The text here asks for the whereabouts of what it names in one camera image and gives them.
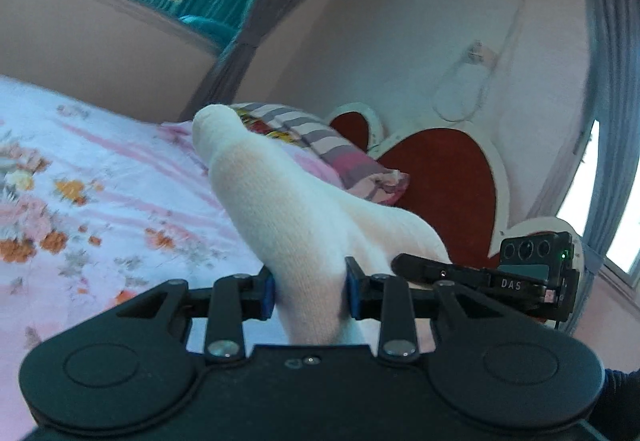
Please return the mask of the cream white small garment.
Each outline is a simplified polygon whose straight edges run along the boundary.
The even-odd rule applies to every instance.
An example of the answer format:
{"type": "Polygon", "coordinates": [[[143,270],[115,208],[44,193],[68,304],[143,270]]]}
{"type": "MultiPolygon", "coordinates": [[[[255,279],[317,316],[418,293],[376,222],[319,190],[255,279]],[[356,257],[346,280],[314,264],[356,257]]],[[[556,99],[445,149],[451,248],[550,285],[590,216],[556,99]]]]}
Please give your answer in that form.
{"type": "Polygon", "coordinates": [[[347,258],[367,275],[390,273],[401,253],[450,260],[420,217],[308,174],[274,140],[247,130],[227,105],[198,111],[192,140],[235,229],[273,274],[278,314],[293,345],[366,340],[347,310],[347,258]]]}

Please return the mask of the red heart headboard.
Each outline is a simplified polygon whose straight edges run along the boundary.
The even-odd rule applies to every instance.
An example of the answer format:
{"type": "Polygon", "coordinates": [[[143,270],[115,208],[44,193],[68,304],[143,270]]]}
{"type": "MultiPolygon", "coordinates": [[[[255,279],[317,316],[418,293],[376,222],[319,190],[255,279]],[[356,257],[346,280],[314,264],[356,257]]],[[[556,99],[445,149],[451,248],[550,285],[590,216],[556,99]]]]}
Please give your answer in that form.
{"type": "Polygon", "coordinates": [[[579,271],[577,296],[584,288],[584,255],[575,231],[556,217],[510,224],[506,167],[495,146],[472,125],[424,120],[387,135],[378,115],[363,103],[341,106],[329,124],[378,163],[409,175],[409,187],[395,204],[434,227],[451,265],[495,268],[504,239],[568,232],[573,267],[579,271]]]}

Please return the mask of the striped patterned pillow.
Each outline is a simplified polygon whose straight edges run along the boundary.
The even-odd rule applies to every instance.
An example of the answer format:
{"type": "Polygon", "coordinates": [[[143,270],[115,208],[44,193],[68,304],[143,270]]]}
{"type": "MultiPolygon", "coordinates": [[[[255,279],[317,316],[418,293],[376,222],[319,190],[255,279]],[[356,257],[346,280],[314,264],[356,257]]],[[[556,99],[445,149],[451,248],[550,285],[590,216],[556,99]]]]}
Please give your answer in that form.
{"type": "Polygon", "coordinates": [[[231,107],[255,134],[280,139],[316,155],[357,198],[392,206],[409,187],[408,174],[384,167],[317,116],[281,104],[248,102],[231,107]]]}

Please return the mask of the floral pink bed sheet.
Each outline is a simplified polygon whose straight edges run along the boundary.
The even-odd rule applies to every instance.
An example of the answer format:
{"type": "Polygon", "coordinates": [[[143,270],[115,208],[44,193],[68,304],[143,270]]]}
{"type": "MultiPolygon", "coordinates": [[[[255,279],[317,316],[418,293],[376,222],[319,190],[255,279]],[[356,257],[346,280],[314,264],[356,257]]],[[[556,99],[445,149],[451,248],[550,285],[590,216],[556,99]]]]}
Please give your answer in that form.
{"type": "Polygon", "coordinates": [[[3,439],[32,430],[17,375],[43,340],[168,279],[258,271],[190,139],[2,79],[3,439]]]}

